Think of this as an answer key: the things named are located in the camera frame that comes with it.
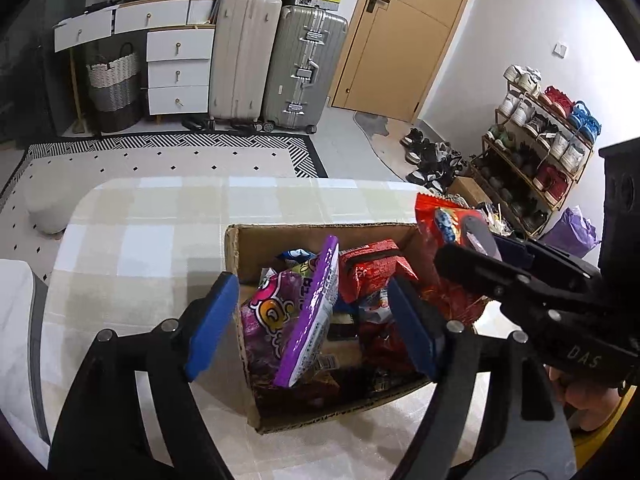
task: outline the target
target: cardboard box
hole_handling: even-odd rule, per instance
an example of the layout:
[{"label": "cardboard box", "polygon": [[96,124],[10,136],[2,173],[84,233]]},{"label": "cardboard box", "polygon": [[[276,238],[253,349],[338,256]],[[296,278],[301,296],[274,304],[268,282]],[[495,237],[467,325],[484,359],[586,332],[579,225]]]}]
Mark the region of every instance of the cardboard box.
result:
[{"label": "cardboard box", "polygon": [[[415,237],[420,236],[415,224],[233,225],[229,226],[225,234],[225,263],[226,270],[236,274],[240,281],[239,305],[255,292],[260,279],[260,270],[263,267],[278,268],[278,265],[282,265],[275,259],[276,254],[293,248],[305,248],[317,252],[329,234],[338,238],[340,250],[353,249],[390,238],[396,242],[410,264],[412,261],[418,261],[418,253],[416,252],[418,244],[412,243]],[[331,420],[345,413],[370,410],[405,396],[429,383],[426,378],[421,377],[419,380],[408,381],[401,386],[348,404],[309,408],[309,412],[303,414],[265,415],[258,409],[251,390],[239,305],[236,308],[234,319],[236,320],[238,345],[247,386],[245,391],[247,419],[249,425],[253,426],[258,433],[290,430]]]},{"label": "cardboard box", "polygon": [[471,207],[477,206],[481,202],[490,204],[492,200],[486,195],[478,183],[468,176],[457,176],[453,184],[447,189],[448,194],[460,195]]}]

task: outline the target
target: white drawer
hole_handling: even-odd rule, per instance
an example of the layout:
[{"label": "white drawer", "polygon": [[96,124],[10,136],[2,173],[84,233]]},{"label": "white drawer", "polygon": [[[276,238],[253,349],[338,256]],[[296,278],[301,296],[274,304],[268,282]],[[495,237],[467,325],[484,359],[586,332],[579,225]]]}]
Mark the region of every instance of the white drawer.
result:
[{"label": "white drawer", "polygon": [[148,92],[151,115],[199,114],[209,109],[208,86],[150,88]]},{"label": "white drawer", "polygon": [[146,60],[211,59],[213,28],[158,30],[146,34]]},{"label": "white drawer", "polygon": [[209,16],[213,9],[214,0],[191,0],[187,25],[202,25],[209,23]]},{"label": "white drawer", "polygon": [[115,33],[144,28],[176,27],[187,23],[188,0],[167,0],[118,7]]},{"label": "white drawer", "polygon": [[111,35],[112,10],[96,10],[67,20],[53,30],[55,51]]},{"label": "white drawer", "polygon": [[208,59],[152,61],[148,64],[149,88],[208,86],[210,69]]}]

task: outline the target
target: red snack bag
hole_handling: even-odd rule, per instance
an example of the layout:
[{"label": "red snack bag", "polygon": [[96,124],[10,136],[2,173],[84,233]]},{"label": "red snack bag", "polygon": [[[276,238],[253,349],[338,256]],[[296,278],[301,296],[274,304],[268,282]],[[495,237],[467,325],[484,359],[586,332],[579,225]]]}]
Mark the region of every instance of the red snack bag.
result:
[{"label": "red snack bag", "polygon": [[421,290],[423,300],[434,304],[447,319],[471,325],[484,312],[488,302],[484,296],[470,294],[457,284],[441,278],[433,259],[445,243],[456,243],[500,259],[500,253],[484,219],[475,209],[424,194],[415,201],[415,219],[422,234],[422,265],[420,277],[426,286]]},{"label": "red snack bag", "polygon": [[396,272],[409,280],[418,280],[393,240],[382,240],[343,251],[338,258],[338,265],[338,290],[347,303],[384,288]]}]

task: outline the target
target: black and white rug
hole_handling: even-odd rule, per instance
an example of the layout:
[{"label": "black and white rug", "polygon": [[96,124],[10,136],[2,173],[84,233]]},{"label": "black and white rug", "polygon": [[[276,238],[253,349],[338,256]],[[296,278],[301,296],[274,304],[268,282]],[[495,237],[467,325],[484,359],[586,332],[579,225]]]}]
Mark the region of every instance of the black and white rug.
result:
[{"label": "black and white rug", "polygon": [[145,176],[269,176],[326,178],[308,136],[237,132],[160,133],[32,144],[0,192],[0,258],[24,260],[46,281],[60,235],[32,225],[24,186],[48,178],[47,165],[68,164],[95,185]]}]

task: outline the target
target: beige suitcase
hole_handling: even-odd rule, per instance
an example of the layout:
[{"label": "beige suitcase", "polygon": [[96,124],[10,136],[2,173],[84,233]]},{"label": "beige suitcase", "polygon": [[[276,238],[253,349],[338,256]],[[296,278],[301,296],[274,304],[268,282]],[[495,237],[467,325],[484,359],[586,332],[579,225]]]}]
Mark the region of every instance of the beige suitcase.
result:
[{"label": "beige suitcase", "polygon": [[281,0],[222,0],[211,60],[211,119],[260,116],[281,7]]}]

